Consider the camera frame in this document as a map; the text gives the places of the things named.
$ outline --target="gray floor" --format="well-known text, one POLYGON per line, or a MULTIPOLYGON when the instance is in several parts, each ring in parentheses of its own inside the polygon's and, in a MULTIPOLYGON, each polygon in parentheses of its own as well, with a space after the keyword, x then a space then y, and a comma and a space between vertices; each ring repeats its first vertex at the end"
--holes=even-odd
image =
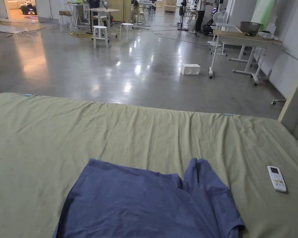
MULTIPOLYGON (((101 41, 94 49, 90 39, 61 33, 59 27, 12 37, 0 33, 0 93, 278 118, 283 105, 272 106, 271 100, 282 96, 269 82, 254 87, 249 76, 232 72, 244 63, 219 56, 210 80, 212 55, 205 45, 212 37, 168 27, 177 18, 158 10, 146 23, 151 27, 143 27, 150 30, 131 31, 128 42, 123 32, 122 41, 112 38, 108 49, 101 41), (181 75, 181 64, 199 64, 200 75, 181 75)), ((239 51, 226 53, 238 57, 239 51)))

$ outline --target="green bed sheet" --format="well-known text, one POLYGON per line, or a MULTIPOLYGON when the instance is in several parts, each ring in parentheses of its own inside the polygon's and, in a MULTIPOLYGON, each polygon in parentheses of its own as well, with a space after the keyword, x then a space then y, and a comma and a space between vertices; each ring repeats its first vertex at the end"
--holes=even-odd
POLYGON ((183 177, 194 157, 231 188, 244 237, 298 237, 298 142, 275 120, 0 94, 0 238, 51 237, 90 158, 183 177))

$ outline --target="metal pot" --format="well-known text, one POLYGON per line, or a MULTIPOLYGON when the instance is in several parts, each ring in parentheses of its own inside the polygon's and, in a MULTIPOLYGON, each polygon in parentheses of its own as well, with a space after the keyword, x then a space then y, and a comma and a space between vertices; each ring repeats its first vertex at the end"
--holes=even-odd
POLYGON ((259 28, 262 25, 263 24, 259 24, 259 23, 256 23, 256 22, 241 22, 241 31, 245 32, 245 33, 253 31, 254 34, 257 34, 259 28))

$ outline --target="air conditioner remote control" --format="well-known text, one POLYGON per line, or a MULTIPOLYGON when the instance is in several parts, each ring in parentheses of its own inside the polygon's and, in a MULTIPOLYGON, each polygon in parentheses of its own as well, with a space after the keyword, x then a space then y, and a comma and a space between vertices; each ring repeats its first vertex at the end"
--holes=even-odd
POLYGON ((273 187, 279 192, 286 191, 286 185, 284 179, 282 178, 282 173, 280 172, 279 168, 273 166, 267 166, 269 176, 273 187))

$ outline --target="blue shirt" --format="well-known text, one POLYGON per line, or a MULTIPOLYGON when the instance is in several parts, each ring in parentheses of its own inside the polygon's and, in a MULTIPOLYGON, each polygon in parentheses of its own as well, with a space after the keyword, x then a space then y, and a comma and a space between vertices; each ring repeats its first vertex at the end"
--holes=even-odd
POLYGON ((91 159, 53 237, 238 238, 242 228, 230 189, 204 159, 190 161, 184 180, 91 159))

